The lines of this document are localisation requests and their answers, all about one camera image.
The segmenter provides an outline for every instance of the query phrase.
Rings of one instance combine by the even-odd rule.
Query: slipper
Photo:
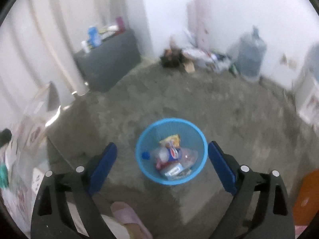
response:
[[[115,204],[121,205],[122,209],[115,210]],[[118,222],[122,224],[138,224],[141,232],[144,234],[144,239],[153,239],[152,234],[139,219],[133,208],[131,208],[128,204],[126,204],[125,202],[114,202],[111,205],[111,211]]]

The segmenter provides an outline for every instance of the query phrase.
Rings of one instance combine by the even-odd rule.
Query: gray floor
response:
[[[135,161],[141,132],[167,117],[191,121],[239,164],[264,173],[278,170],[292,202],[302,177],[319,167],[319,140],[289,96],[269,82],[249,84],[228,72],[189,75],[159,65],[135,70],[108,93],[80,97],[51,128],[50,138],[74,166],[116,143],[117,161],[94,197],[102,213],[110,214],[109,202],[125,201],[155,238],[208,238],[232,199],[211,163],[192,181],[170,187],[148,180]],[[51,157],[56,171],[67,169]]]

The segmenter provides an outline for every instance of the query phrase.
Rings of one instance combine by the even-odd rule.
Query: blue trash bin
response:
[[[179,134],[181,138],[181,147],[198,152],[198,159],[192,166],[192,173],[189,176],[168,181],[155,169],[153,161],[142,159],[142,153],[159,147],[159,141],[175,134]],[[160,184],[177,185],[193,179],[203,169],[208,155],[207,142],[204,134],[191,122],[175,118],[163,119],[151,124],[143,131],[138,139],[135,155],[138,166],[145,176]]]

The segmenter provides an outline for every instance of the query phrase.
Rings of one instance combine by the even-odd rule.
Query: blue rim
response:
[[[176,180],[176,181],[166,181],[166,180],[162,180],[162,179],[159,179],[157,177],[154,177],[153,175],[149,174],[143,164],[142,164],[142,161],[141,161],[141,157],[139,155],[138,152],[140,152],[140,148],[141,148],[141,143],[142,141],[144,140],[144,137],[146,136],[146,134],[155,126],[157,125],[160,125],[160,124],[163,124],[163,123],[167,123],[167,122],[179,122],[179,123],[185,123],[187,125],[190,125],[192,128],[194,128],[199,134],[200,136],[202,137],[202,140],[203,140],[203,143],[204,143],[204,157],[203,157],[203,160],[201,162],[201,164],[199,165],[199,167],[196,169],[195,172],[193,172],[191,175],[187,176],[186,178],[183,178],[183,179],[180,179],[180,180]],[[200,171],[204,168],[205,166],[205,163],[206,163],[206,160],[207,160],[207,157],[208,157],[208,144],[207,144],[207,141],[206,141],[206,138],[204,136],[204,134],[201,132],[201,130],[195,126],[193,123],[187,121],[187,120],[184,120],[184,119],[177,119],[177,118],[170,118],[170,119],[162,119],[162,120],[159,120],[159,121],[156,121],[154,122],[153,124],[149,125],[144,131],[143,133],[140,135],[140,137],[138,138],[138,142],[136,144],[136,148],[135,148],[135,157],[136,157],[136,160],[138,162],[138,166],[139,168],[141,169],[141,171],[143,172],[143,174],[148,177],[149,179],[151,179],[152,181],[154,182],[157,182],[157,183],[160,183],[160,184],[164,184],[164,185],[178,185],[178,184],[182,184],[182,183],[185,183],[185,182],[188,182],[190,181],[191,179],[193,179],[197,174],[200,173]]]

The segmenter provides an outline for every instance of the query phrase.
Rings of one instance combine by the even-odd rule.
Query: orange object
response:
[[[319,169],[307,175],[293,207],[296,226],[308,226],[319,211]]]

